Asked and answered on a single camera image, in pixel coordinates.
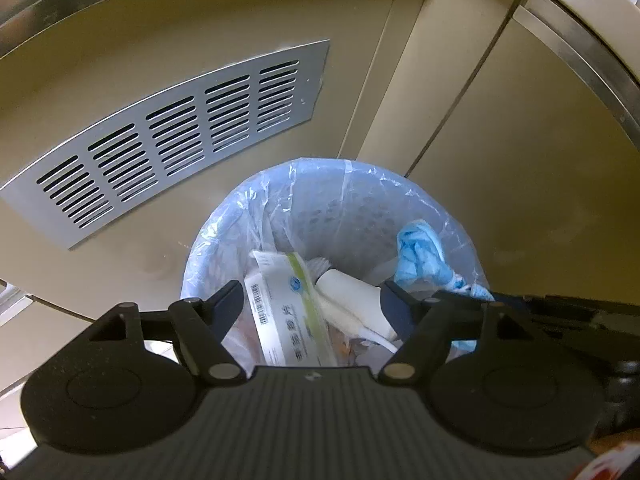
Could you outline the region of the person right hand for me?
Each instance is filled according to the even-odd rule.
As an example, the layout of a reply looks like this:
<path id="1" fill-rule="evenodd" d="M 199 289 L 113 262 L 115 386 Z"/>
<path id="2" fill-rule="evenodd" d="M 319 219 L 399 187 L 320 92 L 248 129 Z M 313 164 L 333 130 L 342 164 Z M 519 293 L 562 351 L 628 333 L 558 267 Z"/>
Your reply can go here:
<path id="1" fill-rule="evenodd" d="M 590 450 L 597 455 L 602 455 L 613 448 L 624 443 L 639 443 L 640 442 L 640 429 L 628 430 L 620 432 L 619 434 L 610 434 L 609 436 L 593 439 L 589 443 Z"/>

